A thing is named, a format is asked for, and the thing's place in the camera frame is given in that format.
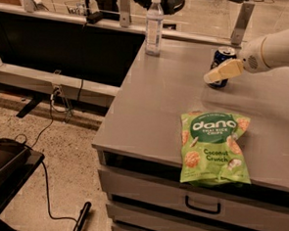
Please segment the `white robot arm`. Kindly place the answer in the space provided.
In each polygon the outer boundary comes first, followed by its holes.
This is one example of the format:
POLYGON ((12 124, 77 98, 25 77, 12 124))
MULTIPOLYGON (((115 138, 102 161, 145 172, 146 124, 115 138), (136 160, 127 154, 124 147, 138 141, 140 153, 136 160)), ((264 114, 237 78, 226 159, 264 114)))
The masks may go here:
POLYGON ((289 67, 289 28, 267 34, 247 43, 236 55, 204 75, 206 83, 237 77, 242 71, 267 72, 289 67))

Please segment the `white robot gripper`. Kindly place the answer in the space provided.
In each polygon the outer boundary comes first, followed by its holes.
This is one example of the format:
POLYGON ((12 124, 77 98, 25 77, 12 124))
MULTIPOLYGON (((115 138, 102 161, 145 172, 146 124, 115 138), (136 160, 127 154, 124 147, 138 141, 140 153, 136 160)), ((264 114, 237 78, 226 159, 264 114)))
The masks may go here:
POLYGON ((238 59, 227 59, 204 75, 208 84, 239 76, 245 69, 250 73, 268 71, 263 59, 263 45, 266 38, 261 36, 247 42, 238 54, 238 59))

